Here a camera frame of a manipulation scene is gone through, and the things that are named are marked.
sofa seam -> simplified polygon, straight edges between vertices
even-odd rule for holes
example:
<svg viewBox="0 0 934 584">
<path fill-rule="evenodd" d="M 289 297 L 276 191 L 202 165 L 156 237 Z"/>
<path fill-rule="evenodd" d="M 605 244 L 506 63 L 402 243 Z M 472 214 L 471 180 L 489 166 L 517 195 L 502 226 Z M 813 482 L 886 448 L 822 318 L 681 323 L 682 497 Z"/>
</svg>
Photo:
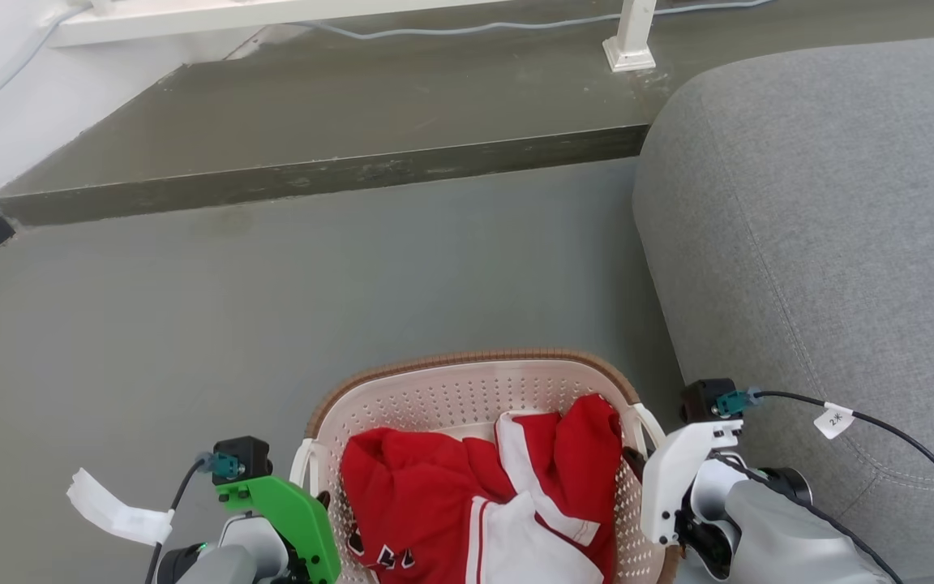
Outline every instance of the sofa seam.
<svg viewBox="0 0 934 584">
<path fill-rule="evenodd" d="M 762 247 L 760 247 L 759 240 L 757 240 L 755 230 L 752 228 L 752 222 L 748 219 L 748 214 L 745 212 L 744 204 L 741 203 L 740 196 L 738 196 L 737 182 L 734 180 L 734 175 L 730 171 L 730 167 L 726 165 L 726 162 L 723 159 L 722 149 L 719 145 L 719 139 L 716 136 L 715 129 L 712 127 L 710 122 L 709 110 L 705 106 L 705 95 L 703 92 L 697 92 L 698 104 L 700 104 L 700 113 L 701 119 L 705 123 L 705 126 L 709 130 L 709 135 L 712 141 L 713 151 L 715 151 L 716 158 L 718 159 L 719 166 L 722 167 L 723 173 L 726 175 L 727 182 L 730 183 L 730 197 L 734 200 L 738 211 L 740 211 L 741 219 L 744 221 L 744 228 L 746 234 L 748 234 L 748 244 L 752 247 L 752 251 L 755 252 L 757 263 L 760 265 L 760 272 L 763 273 L 763 278 L 766 280 L 766 284 L 769 285 L 774 300 L 776 300 L 775 309 L 778 312 L 778 319 L 781 321 L 782 325 L 785 326 L 785 330 L 788 332 L 790 337 L 790 347 L 795 356 L 799 359 L 800 366 L 804 370 L 804 376 L 807 378 L 807 382 L 811 385 L 811 388 L 814 389 L 816 394 L 819 394 L 820 399 L 827 401 L 827 394 L 824 392 L 823 385 L 820 383 L 820 377 L 816 374 L 816 369 L 812 365 L 812 359 L 809 358 L 808 349 L 805 347 L 804 341 L 802 341 L 798 326 L 794 323 L 794 319 L 790 314 L 790 309 L 788 303 L 786 303 L 785 296 L 779 288 L 779 282 L 776 280 L 776 277 L 773 275 L 772 270 L 770 270 L 769 262 L 767 262 L 766 256 L 763 254 Z M 863 451 L 863 448 L 856 443 L 856 440 L 853 440 L 851 436 L 842 436 L 844 444 L 850 447 L 853 452 L 854 457 L 857 461 L 862 462 L 864 465 L 870 466 L 872 469 L 882 470 L 883 473 L 898 475 L 896 478 L 906 477 L 910 479 L 915 479 L 919 481 L 931 481 L 934 482 L 934 478 L 929 477 L 919 477 L 915 474 L 906 474 L 900 472 L 900 470 L 890 469 L 888 466 L 882 465 L 881 462 L 876 461 L 874 457 L 867 452 Z M 912 488 L 926 488 L 918 487 L 918 485 L 907 485 L 907 487 Z"/>
<path fill-rule="evenodd" d="M 885 476 L 885 474 L 883 474 L 881 478 L 882 478 L 883 480 L 889 481 L 889 482 L 892 483 L 892 484 L 900 485 L 900 487 L 915 488 L 915 489 L 918 489 L 918 491 L 931 491 L 931 492 L 934 492 L 934 487 L 920 487 L 920 485 L 918 485 L 918 484 L 909 484 L 909 483 L 906 483 L 906 482 L 897 481 L 896 479 L 892 479 L 892 478 L 889 478 L 889 477 Z"/>
<path fill-rule="evenodd" d="M 885 475 L 882 473 L 872 473 L 871 484 L 868 484 L 867 487 L 864 488 L 864 490 L 861 491 L 855 499 L 853 499 L 853 502 L 849 503 L 849 506 L 846 507 L 845 511 L 842 511 L 838 514 L 838 521 L 845 521 L 846 514 L 849 513 L 849 511 L 855 509 L 856 507 L 863 507 L 866 505 L 866 503 L 870 501 L 871 494 L 874 492 L 874 489 L 878 488 L 878 485 L 881 484 L 883 477 L 885 477 Z"/>
</svg>

laundry basket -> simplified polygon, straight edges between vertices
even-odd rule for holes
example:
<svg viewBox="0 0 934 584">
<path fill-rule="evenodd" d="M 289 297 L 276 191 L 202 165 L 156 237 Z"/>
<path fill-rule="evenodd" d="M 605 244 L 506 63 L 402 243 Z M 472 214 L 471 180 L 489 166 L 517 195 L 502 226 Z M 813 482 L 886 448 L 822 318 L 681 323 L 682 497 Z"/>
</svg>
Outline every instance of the laundry basket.
<svg viewBox="0 0 934 584">
<path fill-rule="evenodd" d="M 443 432 L 493 440 L 493 425 L 508 410 L 568 410 L 598 393 L 622 417 L 623 442 L 641 453 L 665 440 L 658 422 L 626 378 L 592 355 L 566 350 L 469 352 L 366 371 L 319 404 L 290 469 L 290 482 L 312 495 L 331 494 L 330 522 L 341 554 L 341 583 L 374 584 L 370 570 L 344 546 L 352 509 L 341 487 L 341 456 L 352 436 L 378 427 Z M 619 584 L 671 582 L 679 558 L 641 533 L 641 485 L 623 463 L 615 477 L 615 534 Z"/>
</svg>

gray sofa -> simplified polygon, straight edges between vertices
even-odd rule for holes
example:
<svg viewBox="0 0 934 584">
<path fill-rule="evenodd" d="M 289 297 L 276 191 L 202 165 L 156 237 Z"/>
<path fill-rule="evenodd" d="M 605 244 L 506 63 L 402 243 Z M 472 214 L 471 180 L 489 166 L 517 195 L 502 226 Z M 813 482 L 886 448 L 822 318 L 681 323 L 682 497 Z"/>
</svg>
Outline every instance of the gray sofa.
<svg viewBox="0 0 934 584">
<path fill-rule="evenodd" d="M 708 71 L 653 124 L 636 223 L 685 381 L 729 376 L 892 422 L 934 451 L 934 38 Z M 793 466 L 904 579 L 934 582 L 934 468 L 767 400 L 749 463 Z"/>
</svg>

white tape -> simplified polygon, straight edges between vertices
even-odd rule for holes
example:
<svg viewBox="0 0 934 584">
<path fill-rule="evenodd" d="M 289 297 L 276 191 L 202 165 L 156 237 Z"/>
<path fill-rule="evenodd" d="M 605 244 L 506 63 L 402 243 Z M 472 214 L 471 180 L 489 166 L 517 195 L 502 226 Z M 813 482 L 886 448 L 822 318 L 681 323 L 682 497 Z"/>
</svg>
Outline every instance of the white tape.
<svg viewBox="0 0 934 584">
<path fill-rule="evenodd" d="M 171 517 L 167 513 L 129 507 L 99 484 L 85 469 L 78 469 L 74 483 L 67 488 L 71 505 L 93 525 L 124 539 L 148 546 L 163 543 L 171 535 Z"/>
<path fill-rule="evenodd" d="M 835 436 L 841 435 L 852 425 L 853 420 L 855 420 L 853 410 L 827 401 L 824 402 L 824 413 L 820 414 L 820 417 L 816 418 L 813 423 L 820 433 L 827 436 L 827 440 L 834 440 Z"/>
</svg>

white wall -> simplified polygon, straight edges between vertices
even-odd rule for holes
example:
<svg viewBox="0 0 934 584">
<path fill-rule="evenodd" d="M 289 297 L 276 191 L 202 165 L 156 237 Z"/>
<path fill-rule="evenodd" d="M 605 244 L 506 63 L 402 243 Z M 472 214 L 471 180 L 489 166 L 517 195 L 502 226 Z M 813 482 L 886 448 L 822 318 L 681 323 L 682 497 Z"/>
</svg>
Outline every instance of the white wall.
<svg viewBox="0 0 934 584">
<path fill-rule="evenodd" d="M 63 0 L 0 0 L 0 70 Z M 218 60 L 254 29 L 42 49 L 0 92 L 0 187 L 184 62 Z"/>
</svg>

